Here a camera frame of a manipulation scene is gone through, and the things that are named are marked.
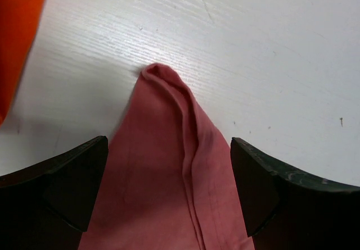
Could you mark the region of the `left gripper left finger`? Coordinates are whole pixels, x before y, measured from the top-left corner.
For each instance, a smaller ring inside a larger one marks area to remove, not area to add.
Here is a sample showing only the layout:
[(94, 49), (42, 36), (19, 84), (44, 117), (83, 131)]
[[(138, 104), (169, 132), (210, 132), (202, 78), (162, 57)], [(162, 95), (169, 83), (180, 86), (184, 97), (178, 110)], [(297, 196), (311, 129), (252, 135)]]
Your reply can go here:
[(1, 249), (78, 249), (104, 174), (108, 139), (1, 176)]

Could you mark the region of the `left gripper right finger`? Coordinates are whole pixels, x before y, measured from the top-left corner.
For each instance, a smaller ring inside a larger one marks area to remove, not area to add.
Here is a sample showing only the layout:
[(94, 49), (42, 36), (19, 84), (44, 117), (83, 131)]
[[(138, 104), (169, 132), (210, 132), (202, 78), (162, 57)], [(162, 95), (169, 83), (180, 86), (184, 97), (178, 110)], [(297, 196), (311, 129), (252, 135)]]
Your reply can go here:
[(359, 188), (265, 154), (241, 138), (231, 164), (255, 249), (358, 249)]

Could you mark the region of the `pink t-shirt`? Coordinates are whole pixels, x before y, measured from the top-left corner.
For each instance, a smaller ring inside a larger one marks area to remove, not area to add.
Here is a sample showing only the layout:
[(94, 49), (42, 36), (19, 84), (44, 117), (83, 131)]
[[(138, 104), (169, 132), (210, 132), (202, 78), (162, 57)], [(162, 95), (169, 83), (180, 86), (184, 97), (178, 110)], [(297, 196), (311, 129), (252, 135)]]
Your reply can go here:
[(142, 70), (80, 249), (253, 249), (230, 147), (169, 66)]

